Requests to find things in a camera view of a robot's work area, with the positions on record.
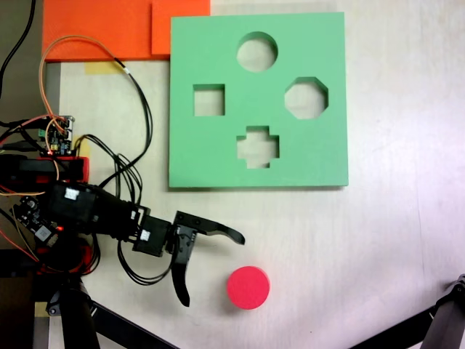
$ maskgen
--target orange foam sheet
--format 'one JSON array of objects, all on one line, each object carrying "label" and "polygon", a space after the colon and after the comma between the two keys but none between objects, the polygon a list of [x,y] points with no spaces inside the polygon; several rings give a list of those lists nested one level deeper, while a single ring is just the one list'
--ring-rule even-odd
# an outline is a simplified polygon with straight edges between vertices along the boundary
[{"label": "orange foam sheet", "polygon": [[[209,13],[209,0],[44,0],[42,52],[61,36],[86,35],[121,60],[169,59],[171,17]],[[111,59],[96,45],[72,40],[58,44],[46,60]]]},{"label": "orange foam sheet", "polygon": [[171,47],[171,18],[209,16],[210,0],[153,0],[152,55],[168,60]]}]

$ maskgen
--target black tripod leg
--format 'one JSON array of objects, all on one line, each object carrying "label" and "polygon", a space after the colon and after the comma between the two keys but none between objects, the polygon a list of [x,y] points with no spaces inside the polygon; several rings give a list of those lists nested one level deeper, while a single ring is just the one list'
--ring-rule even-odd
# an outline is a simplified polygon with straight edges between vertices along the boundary
[{"label": "black tripod leg", "polygon": [[66,349],[100,349],[84,294],[65,290],[60,297],[60,312]]},{"label": "black tripod leg", "polygon": [[92,317],[98,333],[126,349],[179,349],[99,303],[94,302]]},{"label": "black tripod leg", "polygon": [[459,349],[465,330],[465,312],[455,300],[437,309],[421,349]]},{"label": "black tripod leg", "polygon": [[425,338],[433,321],[434,312],[434,307],[426,309],[351,349],[408,349],[413,347]]}]

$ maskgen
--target octagonal hole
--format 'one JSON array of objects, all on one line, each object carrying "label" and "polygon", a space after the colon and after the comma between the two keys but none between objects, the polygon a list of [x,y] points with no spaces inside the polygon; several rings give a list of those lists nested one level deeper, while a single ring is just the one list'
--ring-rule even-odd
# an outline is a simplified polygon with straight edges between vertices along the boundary
[{"label": "octagonal hole", "polygon": [[328,88],[317,78],[297,78],[284,94],[284,105],[298,119],[315,119],[328,107]]},{"label": "octagonal hole", "polygon": [[242,68],[258,73],[275,64],[278,46],[274,38],[256,31],[244,36],[239,43],[237,59]]}]

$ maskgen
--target white label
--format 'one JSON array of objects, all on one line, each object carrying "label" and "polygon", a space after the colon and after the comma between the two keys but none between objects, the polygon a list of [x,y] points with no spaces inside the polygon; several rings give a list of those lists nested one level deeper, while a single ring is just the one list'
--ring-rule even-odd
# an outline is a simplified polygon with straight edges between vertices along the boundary
[{"label": "white label", "polygon": [[142,241],[148,241],[148,238],[150,238],[150,231],[143,230],[140,234],[140,239]]},{"label": "white label", "polygon": [[52,234],[52,232],[50,230],[48,230],[47,228],[45,228],[43,225],[36,231],[36,236],[42,242],[47,240],[51,234]]},{"label": "white label", "polygon": [[79,195],[79,190],[66,188],[65,197],[69,198],[70,200],[76,200]]}]

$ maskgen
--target red wire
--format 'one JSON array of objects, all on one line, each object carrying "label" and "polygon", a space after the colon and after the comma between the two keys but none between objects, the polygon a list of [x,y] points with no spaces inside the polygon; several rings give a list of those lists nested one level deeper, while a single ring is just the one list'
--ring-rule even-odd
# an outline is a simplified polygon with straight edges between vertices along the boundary
[{"label": "red wire", "polygon": [[19,247],[18,245],[16,245],[13,241],[11,241],[8,236],[5,235],[5,233],[3,231],[0,230],[0,234],[5,238],[5,240],[7,240],[11,245],[13,245],[14,247],[16,247],[17,249],[19,249],[22,253],[26,254],[28,257],[30,257],[32,260],[34,260],[35,262],[38,262],[38,260],[32,255],[32,254],[29,254],[28,252],[26,252],[24,249],[22,249],[21,247]]}]

